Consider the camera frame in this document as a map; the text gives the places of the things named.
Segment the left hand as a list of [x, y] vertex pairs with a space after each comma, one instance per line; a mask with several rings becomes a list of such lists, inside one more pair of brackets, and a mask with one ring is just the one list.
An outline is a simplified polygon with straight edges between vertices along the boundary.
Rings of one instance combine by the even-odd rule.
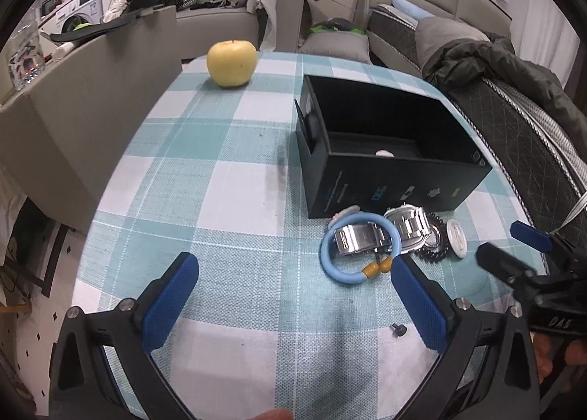
[[251, 420], [294, 420], [294, 415], [288, 409], [276, 408], [270, 411], [261, 413]]

